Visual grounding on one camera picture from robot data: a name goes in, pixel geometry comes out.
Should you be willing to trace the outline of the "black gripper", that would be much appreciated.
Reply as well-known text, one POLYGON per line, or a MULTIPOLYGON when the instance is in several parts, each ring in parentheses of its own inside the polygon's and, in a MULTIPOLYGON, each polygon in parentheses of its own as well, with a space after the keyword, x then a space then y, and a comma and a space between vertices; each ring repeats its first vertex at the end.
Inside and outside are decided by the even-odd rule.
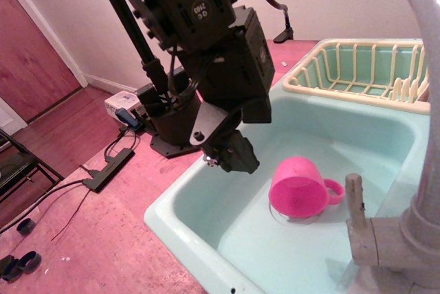
POLYGON ((249 139, 242 136, 237 127, 240 123, 271 122, 272 107, 268 96, 250 98, 229 111, 202 102, 189 142, 203 151, 203 160, 210 167, 252 174, 259 167, 259 161, 249 139))

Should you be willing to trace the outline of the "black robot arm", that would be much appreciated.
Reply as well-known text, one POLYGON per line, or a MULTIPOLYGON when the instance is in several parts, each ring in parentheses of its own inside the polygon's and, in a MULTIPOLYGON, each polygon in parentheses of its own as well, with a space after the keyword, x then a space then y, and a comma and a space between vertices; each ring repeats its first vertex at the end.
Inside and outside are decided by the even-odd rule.
POLYGON ((150 83, 142 118, 176 148, 202 150, 226 172, 253 173, 238 127, 272 120, 274 63, 254 9, 238 0, 109 0, 150 83))

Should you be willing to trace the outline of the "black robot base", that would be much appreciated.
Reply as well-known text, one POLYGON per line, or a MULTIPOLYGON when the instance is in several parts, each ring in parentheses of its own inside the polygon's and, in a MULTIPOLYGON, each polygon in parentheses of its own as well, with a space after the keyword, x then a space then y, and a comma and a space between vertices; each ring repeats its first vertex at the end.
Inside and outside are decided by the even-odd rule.
POLYGON ((167 159, 198 151, 189 142, 201 101, 194 93, 183 104, 177 99, 167 100, 154 83, 135 91, 141 105, 131 115, 141 129, 151 134, 150 147, 167 159))

